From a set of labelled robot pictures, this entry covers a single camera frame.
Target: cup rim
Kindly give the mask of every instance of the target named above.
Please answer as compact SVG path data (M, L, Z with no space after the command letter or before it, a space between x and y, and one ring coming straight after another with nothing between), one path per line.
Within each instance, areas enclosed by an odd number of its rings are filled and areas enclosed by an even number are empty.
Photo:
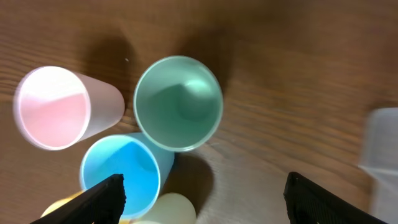
M139 91L139 87L141 85L141 82L143 81L143 79L145 78L145 76L149 73L149 71L151 71L154 67L156 67L158 64L165 62L167 60L173 60L173 59L187 59L187 60L191 60L194 61L196 63L199 63L203 66L203 68L206 69L206 71L213 77L213 80L216 82L217 87L218 87L218 91L221 97L221 103L220 103L220 112L217 116L217 119L213 125L213 127L211 127L211 129L209 130L209 132L206 134L205 137L203 137L201 140L199 140L198 142L196 142L195 144L192 144L191 146L185 146L185 147L170 147L170 146L166 146L165 144L162 144L158 141L156 141L154 138L152 138L152 136L150 136L148 134L148 132L145 130L145 128L142 126L141 121L139 119L138 116L138 112L137 112L137 92ZM214 135L214 133L216 132L216 130L218 129L218 126L221 123L221 118L223 116L223 110L224 110L224 101L223 101L223 94L221 91L221 87L220 87L220 83L218 82L216 76L214 75L214 73L203 63L201 63L199 60L196 60L194 58L188 57L188 56L184 56L184 55L173 55L173 56L168 56L165 58L162 58L156 62L154 62L149 68L147 68L147 70L142 74L142 76L140 77L136 89L134 90L134 99L133 99L133 107L134 107L134 116L136 117L136 121L138 126L140 127L141 131L145 134L145 136L152 141L155 145L166 149L168 151L172 151L172 152L187 152L187 151L191 151L194 150L196 148L198 148L199 146L201 146L202 144L204 144L205 142L207 142L207 140L209 140L212 135Z
M33 135L31 135L28 132L28 130L25 126L25 122L21 118L21 101L22 101L22 96L21 96L22 91L21 90L24 86L24 83L30 76L34 75L35 72L37 72L38 70L44 69L44 68L56 68L57 70L71 74L73 77L75 77L77 85L80 85L81 87L83 87L83 90L84 90L83 97L85 99L86 115L85 115L85 120L84 120L83 126L82 126L79 134L76 136L76 138L73 141L71 141L69 144L66 144L64 146L48 146L48 145L43 144L40 141L36 140L36 138L33 137ZM86 86L74 72L72 72L66 68L62 68L62 67L58 67L58 66L42 66L39 68L35 68L35 69L31 70L28 74L26 74L25 77L18 84L18 87L14 94L14 103L13 104L14 104L14 106L13 106L14 119L17 123L17 127L19 128L20 132L31 144L33 144L36 147L39 147L41 149L46 149L46 150L50 150L50 151L58 151L58 150L66 149L66 148L74 145L76 142L78 142L83 137L84 133L87 130L88 124L90 122L91 103L90 103L90 96L87 92Z
M157 190L156 190L155 197L152 199L151 203L148 204L148 206L146 206L146 208L142 209L140 212L133 213L133 214L128 214L128 215L121 215L121 218L124 218L124 219L138 218L138 217L141 217L143 214L147 213L154 206L154 204L155 204L155 202L156 202L156 200L157 200L157 198L158 198L158 196L160 194L160 183L161 183L159 164L158 164L154 154L152 153L152 151L143 142L141 142L140 140L138 140L138 139L136 139L136 138L134 138L134 137L132 137L130 135L127 135L127 134L112 134L110 136L103 137L100 140L96 141L86 151L85 156L83 157L83 160L81 161L80 171L79 171L80 188L82 190L88 190L87 186L86 186L86 183L85 183L85 180L83 178L83 174L84 174L83 170L84 170L84 166L85 166L86 161L87 161L88 154L91 152L91 150L93 150L94 147L96 147L98 144L100 144L101 142L103 142L105 140L109 140L109 139L112 139L112 138L120 138L120 137L128 138L130 141L138 144L146 153L148 153L149 157L152 159L152 161L154 162L154 164L156 166L156 173L157 173L158 183L157 183Z

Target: white cup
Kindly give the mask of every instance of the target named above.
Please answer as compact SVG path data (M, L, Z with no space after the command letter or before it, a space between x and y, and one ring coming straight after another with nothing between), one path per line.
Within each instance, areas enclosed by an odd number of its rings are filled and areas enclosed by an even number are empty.
M42 149L61 150L115 125L124 100L116 87L67 69L29 72L14 97L21 133Z
M192 203L183 195L161 196L143 217L133 224L195 224L197 215Z

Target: blue cup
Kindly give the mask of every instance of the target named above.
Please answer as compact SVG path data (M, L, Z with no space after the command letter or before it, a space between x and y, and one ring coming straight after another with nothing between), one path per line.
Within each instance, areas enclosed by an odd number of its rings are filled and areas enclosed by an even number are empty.
M141 217L155 204L174 162L174 153L142 133L118 134L94 143L80 166L80 185L87 190L112 174L124 175L123 219Z

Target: wood grain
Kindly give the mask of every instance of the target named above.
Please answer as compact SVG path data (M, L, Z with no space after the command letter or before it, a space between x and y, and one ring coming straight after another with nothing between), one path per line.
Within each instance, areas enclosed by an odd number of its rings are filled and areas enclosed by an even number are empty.
M398 105L397 12L393 0L0 0L0 223L29 223L79 191L85 151L139 131L136 82L173 54L207 64L224 93L219 130L179 157L165 188L190 198L198 223L288 223L293 170L367 211L357 165L368 113ZM64 151L29 145L12 96L43 65L119 88L123 120Z

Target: green cup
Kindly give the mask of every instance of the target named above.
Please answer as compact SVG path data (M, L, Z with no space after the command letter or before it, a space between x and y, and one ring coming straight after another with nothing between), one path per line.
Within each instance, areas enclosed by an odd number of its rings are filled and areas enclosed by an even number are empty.
M134 114L142 132L164 149L183 152L205 143L223 114L223 95L201 62L170 56L151 65L134 93Z

